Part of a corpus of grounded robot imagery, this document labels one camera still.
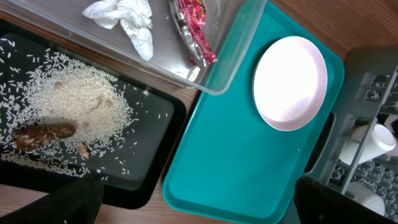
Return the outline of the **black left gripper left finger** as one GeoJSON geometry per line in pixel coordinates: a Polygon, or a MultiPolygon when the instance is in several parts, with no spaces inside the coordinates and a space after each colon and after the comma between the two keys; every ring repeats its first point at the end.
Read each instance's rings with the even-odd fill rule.
{"type": "Polygon", "coordinates": [[[1,217],[1,223],[94,223],[104,185],[99,174],[88,174],[1,217]]]}

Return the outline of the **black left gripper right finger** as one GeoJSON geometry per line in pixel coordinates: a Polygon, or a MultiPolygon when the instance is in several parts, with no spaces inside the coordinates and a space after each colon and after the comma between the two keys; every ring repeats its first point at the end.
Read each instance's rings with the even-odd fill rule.
{"type": "Polygon", "coordinates": [[[296,181],[294,204],[302,224],[396,224],[310,177],[296,181]]]}

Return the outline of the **white bowl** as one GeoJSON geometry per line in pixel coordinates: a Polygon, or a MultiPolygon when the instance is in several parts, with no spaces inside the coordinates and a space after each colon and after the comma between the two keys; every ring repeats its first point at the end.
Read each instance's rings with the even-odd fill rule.
{"type": "Polygon", "coordinates": [[[386,209],[383,199],[362,183],[351,182],[347,192],[354,197],[355,202],[384,216],[386,209]]]}

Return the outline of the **brown food scrap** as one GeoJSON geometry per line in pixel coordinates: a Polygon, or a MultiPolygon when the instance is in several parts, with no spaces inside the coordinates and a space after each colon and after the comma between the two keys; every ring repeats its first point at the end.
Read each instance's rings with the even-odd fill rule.
{"type": "Polygon", "coordinates": [[[15,130],[12,140],[18,149],[31,151],[51,140],[69,138],[75,132],[76,127],[70,123],[36,124],[15,130]]]}

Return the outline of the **cream paper cup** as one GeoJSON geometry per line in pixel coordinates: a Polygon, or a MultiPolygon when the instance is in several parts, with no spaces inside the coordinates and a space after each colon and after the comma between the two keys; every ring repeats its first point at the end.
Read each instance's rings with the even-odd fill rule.
{"type": "MultiPolygon", "coordinates": [[[[382,124],[376,124],[369,132],[369,139],[364,145],[363,153],[358,164],[362,164],[374,159],[375,157],[381,156],[393,150],[395,146],[396,140],[394,135],[382,124]]],[[[346,141],[340,152],[339,160],[350,165],[358,147],[359,143],[346,141]]]]}

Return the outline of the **rice pile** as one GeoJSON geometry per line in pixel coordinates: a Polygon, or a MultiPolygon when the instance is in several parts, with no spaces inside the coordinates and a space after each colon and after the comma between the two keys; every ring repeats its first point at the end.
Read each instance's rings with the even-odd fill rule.
{"type": "Polygon", "coordinates": [[[126,143],[122,131],[138,122],[144,100],[130,106],[126,84],[118,89],[119,78],[46,47],[41,53],[23,53],[34,68],[22,71],[15,61],[16,40],[1,37],[1,160],[58,174],[81,177],[92,171],[86,162],[111,153],[122,174],[129,174],[113,152],[126,143]],[[12,133],[36,124],[70,123],[73,136],[47,142],[37,149],[22,151],[12,133]]]}

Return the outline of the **white plate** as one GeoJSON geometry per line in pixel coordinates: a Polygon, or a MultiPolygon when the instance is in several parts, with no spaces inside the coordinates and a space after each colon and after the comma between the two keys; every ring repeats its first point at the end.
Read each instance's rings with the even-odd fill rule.
{"type": "Polygon", "coordinates": [[[328,73],[319,48],[300,36],[275,41],[259,59],[252,97],[261,118],[279,131],[296,131],[316,117],[328,73]]]}

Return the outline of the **white tissue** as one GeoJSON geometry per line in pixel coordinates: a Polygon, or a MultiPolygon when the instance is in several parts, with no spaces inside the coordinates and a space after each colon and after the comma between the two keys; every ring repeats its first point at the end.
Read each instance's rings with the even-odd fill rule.
{"type": "Polygon", "coordinates": [[[148,0],[101,0],[90,4],[82,14],[105,29],[120,24],[139,56],[153,57],[152,10],[148,0]]]}

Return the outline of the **red snack wrapper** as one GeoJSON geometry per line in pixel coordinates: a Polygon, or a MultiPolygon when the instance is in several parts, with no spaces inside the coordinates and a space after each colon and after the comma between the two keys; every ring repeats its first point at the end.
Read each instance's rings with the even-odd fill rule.
{"type": "Polygon", "coordinates": [[[205,68],[217,61],[205,39],[206,7],[202,0],[170,0],[177,30],[191,54],[191,61],[205,68]]]}

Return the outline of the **small pink bowl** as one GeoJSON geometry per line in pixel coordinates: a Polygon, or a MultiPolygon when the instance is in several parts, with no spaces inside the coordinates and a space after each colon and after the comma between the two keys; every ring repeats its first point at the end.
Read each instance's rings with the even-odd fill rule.
{"type": "Polygon", "coordinates": [[[387,152],[387,155],[397,157],[397,115],[389,115],[385,120],[384,125],[392,133],[396,141],[395,148],[387,152]]]}

